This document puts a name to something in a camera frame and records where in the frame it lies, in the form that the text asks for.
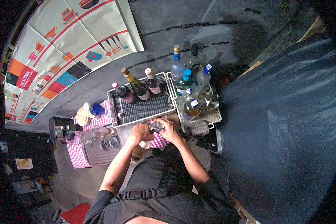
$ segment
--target red mat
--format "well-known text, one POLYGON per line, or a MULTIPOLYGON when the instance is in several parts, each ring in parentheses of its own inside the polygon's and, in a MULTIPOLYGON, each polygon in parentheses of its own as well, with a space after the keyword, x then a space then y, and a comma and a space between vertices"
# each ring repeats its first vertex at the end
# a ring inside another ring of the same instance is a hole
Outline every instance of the red mat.
POLYGON ((64 218, 70 224, 83 224, 83 220, 89 209, 90 209, 89 205, 79 204, 73 209, 70 209, 67 212, 62 213, 61 217, 64 218))

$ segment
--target kitchen poster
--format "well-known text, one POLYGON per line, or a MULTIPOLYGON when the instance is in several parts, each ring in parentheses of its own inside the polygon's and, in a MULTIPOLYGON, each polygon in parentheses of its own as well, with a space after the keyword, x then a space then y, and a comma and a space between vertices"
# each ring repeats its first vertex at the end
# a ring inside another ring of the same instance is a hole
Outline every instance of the kitchen poster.
POLYGON ((127 0, 47 0, 16 42, 5 83, 6 119, 29 124, 90 72, 143 51, 127 0))

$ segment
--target wooden plank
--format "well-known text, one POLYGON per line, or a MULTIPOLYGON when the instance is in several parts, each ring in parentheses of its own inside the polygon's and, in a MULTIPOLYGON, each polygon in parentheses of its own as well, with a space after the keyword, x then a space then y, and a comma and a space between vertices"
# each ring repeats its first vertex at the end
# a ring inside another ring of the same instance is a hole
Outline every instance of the wooden plank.
POLYGON ((234 201, 234 203, 237 205, 237 207, 240 209, 240 211, 242 211, 242 213, 248 218, 249 222, 251 224, 257 224, 256 219, 250 213, 248 213, 248 211, 242 206, 242 204, 240 204, 240 202, 237 201, 237 199, 235 199, 233 194, 230 194, 230 197, 234 201))

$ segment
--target person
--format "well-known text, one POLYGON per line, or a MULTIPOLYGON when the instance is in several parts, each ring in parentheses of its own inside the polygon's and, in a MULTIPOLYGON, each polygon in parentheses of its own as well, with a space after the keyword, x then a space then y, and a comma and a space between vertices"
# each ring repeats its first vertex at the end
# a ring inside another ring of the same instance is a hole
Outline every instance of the person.
POLYGON ((184 138, 174 130, 173 122, 164 118, 155 121, 164 125, 165 132, 159 134, 171 144, 161 155, 139 163, 127 187, 119 193, 132 151, 139 142, 154 138, 146 124, 133 127, 126 144, 107 168, 84 223, 238 223, 240 216, 228 203, 223 189, 210 179, 184 138), (165 164, 168 179, 163 178, 165 164), (198 195, 192 192, 193 184, 198 195))

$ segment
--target blue bottle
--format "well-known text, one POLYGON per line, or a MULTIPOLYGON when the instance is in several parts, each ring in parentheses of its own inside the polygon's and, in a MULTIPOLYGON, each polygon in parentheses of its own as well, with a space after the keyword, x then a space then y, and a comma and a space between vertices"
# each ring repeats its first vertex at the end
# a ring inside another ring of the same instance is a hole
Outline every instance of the blue bottle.
POLYGON ((103 106, 101 106, 100 104, 98 103, 93 103, 93 104, 90 104, 88 102, 86 102, 84 105, 83 105, 83 109, 84 110, 88 110, 91 112, 92 115, 103 115, 105 114, 105 109, 103 106))
POLYGON ((192 86, 193 81, 190 79, 191 74, 191 70, 185 69, 183 77, 179 78, 175 83, 178 96, 183 96, 186 90, 192 86))

